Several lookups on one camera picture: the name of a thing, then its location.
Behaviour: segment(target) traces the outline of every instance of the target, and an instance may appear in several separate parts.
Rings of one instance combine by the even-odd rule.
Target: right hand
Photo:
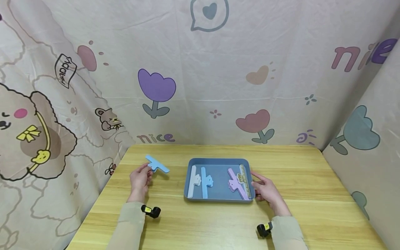
[[[149,190],[153,172],[148,163],[145,163],[130,173],[130,196],[127,202],[144,203],[144,197]]]
[[[292,216],[288,205],[280,195],[272,180],[253,171],[251,174],[260,179],[260,181],[253,181],[251,183],[256,190],[256,199],[259,201],[266,200],[270,204],[270,207],[276,216]]]

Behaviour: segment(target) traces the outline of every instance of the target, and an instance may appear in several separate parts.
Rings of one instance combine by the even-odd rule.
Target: cartoon dog
[[[40,92],[25,96],[0,83],[0,178],[57,178],[76,136],[58,123],[50,101]]]

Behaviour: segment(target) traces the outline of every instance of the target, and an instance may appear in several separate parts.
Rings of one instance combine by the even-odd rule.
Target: sleeve
[[[117,227],[108,243],[107,250],[137,250],[142,235],[145,214],[143,203],[129,202],[122,206]]]
[[[271,234],[276,250],[308,250],[300,226],[293,216],[272,218]]]

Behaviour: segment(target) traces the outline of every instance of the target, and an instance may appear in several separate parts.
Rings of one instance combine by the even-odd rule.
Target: speech bubble
[[[219,30],[228,21],[228,0],[192,0],[190,14],[192,15],[191,31],[213,32]]]

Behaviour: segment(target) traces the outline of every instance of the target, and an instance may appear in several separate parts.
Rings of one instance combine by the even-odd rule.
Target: heart
[[[261,66],[261,68],[259,68],[257,72],[248,73],[246,76],[246,80],[251,84],[261,85],[267,79],[269,71],[270,69],[268,68],[268,66]]]
[[[270,122],[270,113],[261,109],[256,114],[248,114],[244,119],[236,120],[236,126],[248,133],[258,133],[268,126]]]
[[[376,148],[380,136],[372,131],[372,120],[366,117],[367,107],[358,106],[344,125],[343,136],[347,143],[359,150]]]
[[[207,19],[209,19],[209,20],[214,19],[216,14],[217,14],[217,4],[216,3],[212,3],[212,4],[210,4],[210,6],[203,7],[203,15]]]

